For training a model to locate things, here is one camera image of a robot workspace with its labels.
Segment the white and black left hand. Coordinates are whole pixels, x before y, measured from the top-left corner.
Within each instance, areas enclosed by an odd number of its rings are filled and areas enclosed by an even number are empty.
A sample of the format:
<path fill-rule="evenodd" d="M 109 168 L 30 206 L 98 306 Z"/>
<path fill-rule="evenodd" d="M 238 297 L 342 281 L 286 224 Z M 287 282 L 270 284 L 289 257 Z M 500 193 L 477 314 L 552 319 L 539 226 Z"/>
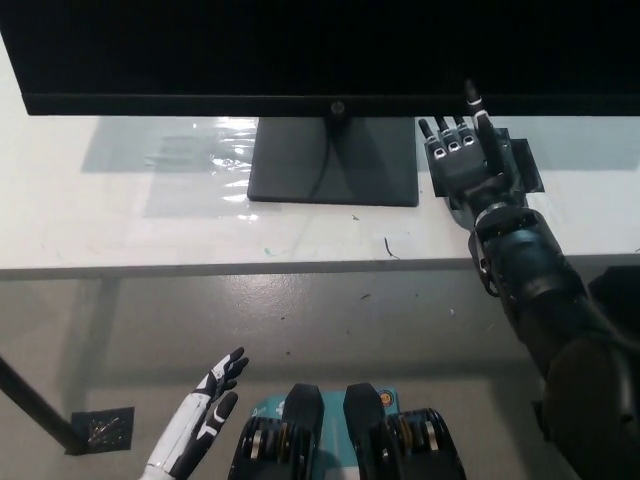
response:
<path fill-rule="evenodd" d="M 240 347 L 207 372 L 164 429 L 144 467 L 143 480 L 191 476 L 234 409 L 238 395 L 233 389 L 248 363 Z"/>

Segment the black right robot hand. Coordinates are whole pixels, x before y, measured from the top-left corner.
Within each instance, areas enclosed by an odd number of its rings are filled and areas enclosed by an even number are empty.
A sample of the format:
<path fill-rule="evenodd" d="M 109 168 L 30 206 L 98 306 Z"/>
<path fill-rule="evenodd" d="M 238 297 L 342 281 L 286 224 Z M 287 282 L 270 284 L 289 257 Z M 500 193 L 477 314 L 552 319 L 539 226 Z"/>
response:
<path fill-rule="evenodd" d="M 446 198 L 462 220 L 475 226 L 504 207 L 523 207 L 521 175 L 508 149 L 500 143 L 491 117 L 474 83 L 466 80 L 464 96 L 470 119 L 453 118 L 450 126 L 436 116 L 437 128 L 418 121 L 434 191 Z"/>

